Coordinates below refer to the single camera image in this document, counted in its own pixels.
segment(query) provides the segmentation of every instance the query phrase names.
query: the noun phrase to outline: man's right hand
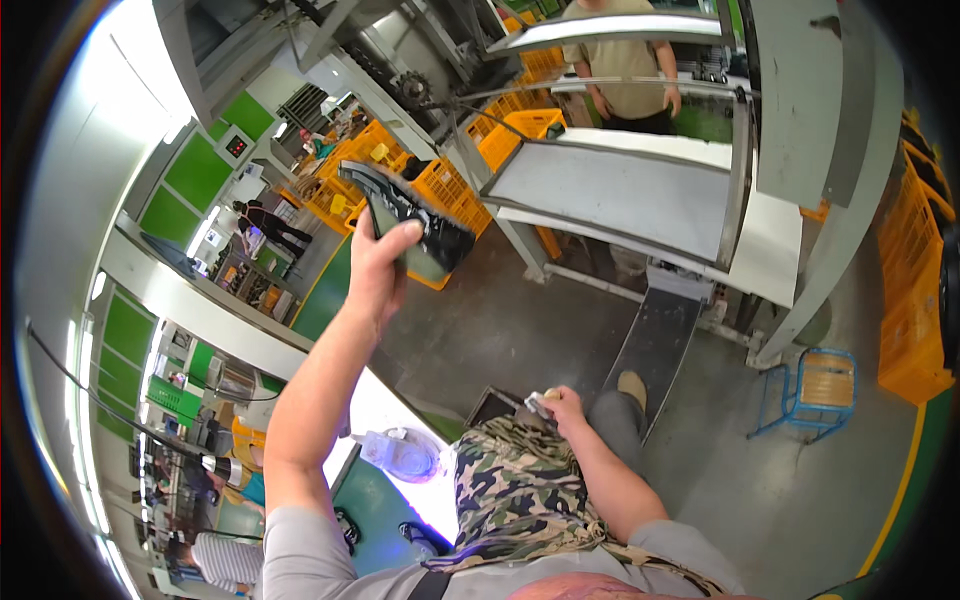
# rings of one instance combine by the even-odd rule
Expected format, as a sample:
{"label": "man's right hand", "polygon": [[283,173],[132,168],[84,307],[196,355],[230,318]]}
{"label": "man's right hand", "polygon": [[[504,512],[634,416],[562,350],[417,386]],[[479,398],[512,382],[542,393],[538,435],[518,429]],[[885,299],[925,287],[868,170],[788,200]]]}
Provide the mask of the man's right hand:
{"label": "man's right hand", "polygon": [[605,121],[610,120],[610,116],[613,114],[610,103],[607,102],[603,93],[595,85],[590,88],[590,98],[593,99],[593,105],[596,107],[597,112],[600,113],[600,116],[603,117]]}
{"label": "man's right hand", "polygon": [[551,388],[543,395],[543,408],[553,413],[557,422],[557,431],[565,439],[580,427],[587,425],[584,417],[584,405],[580,395],[565,385]]}

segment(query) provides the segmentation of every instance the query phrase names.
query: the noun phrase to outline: shoe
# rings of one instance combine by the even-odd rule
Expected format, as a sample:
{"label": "shoe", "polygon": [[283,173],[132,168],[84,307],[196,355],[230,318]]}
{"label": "shoe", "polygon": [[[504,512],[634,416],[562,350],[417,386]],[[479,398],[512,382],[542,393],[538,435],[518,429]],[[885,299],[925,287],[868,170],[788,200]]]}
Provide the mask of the shoe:
{"label": "shoe", "polygon": [[640,410],[647,412],[647,386],[638,374],[633,371],[622,372],[616,380],[616,390],[636,398],[640,404]]}

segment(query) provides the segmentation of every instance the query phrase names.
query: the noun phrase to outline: shoulder strap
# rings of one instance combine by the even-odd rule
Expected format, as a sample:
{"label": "shoulder strap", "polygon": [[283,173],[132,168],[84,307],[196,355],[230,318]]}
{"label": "shoulder strap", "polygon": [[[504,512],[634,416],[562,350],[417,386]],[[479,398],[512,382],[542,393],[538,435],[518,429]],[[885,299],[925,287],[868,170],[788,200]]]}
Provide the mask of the shoulder strap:
{"label": "shoulder strap", "polygon": [[428,570],[423,573],[423,577],[417,582],[410,595],[407,596],[407,600],[441,600],[446,592],[446,587],[450,585],[451,577],[453,577],[453,573]]}

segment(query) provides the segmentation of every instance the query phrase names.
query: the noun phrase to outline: black pants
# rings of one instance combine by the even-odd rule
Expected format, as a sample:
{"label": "black pants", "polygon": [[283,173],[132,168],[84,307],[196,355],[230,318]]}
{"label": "black pants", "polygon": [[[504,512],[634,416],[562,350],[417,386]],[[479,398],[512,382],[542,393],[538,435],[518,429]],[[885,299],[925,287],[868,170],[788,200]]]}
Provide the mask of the black pants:
{"label": "black pants", "polygon": [[609,119],[603,119],[603,129],[620,130],[622,132],[634,133],[655,133],[657,135],[672,135],[673,121],[670,119],[670,109],[665,108],[660,112],[651,114],[642,119],[621,119],[611,115]]}
{"label": "black pants", "polygon": [[287,238],[283,237],[283,235],[281,235],[282,233],[289,233],[294,237],[296,237],[297,239],[306,242],[307,244],[313,241],[313,236],[310,235],[309,233],[306,233],[305,231],[300,231],[299,229],[296,229],[296,228],[292,228],[279,219],[277,219],[275,223],[271,223],[270,225],[271,226],[269,228],[263,229],[263,234],[266,235],[267,239],[270,240],[271,242],[274,242],[275,244],[279,244],[283,248],[286,248],[288,251],[290,251],[290,254],[292,254],[294,258],[300,258],[301,256],[303,256],[303,248],[301,248],[297,244],[294,244]]}

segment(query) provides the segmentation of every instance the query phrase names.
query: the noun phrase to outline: conveyor belt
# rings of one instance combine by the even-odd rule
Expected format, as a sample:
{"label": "conveyor belt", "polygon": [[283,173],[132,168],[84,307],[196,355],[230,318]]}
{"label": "conveyor belt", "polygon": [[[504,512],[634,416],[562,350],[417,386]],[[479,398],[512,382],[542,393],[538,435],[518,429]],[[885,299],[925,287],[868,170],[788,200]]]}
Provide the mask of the conveyor belt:
{"label": "conveyor belt", "polygon": [[616,380],[622,371],[636,372],[643,379],[647,387],[649,423],[643,436],[645,444],[693,338],[700,308],[698,300],[648,290],[604,382],[603,392],[606,392],[616,389]]}

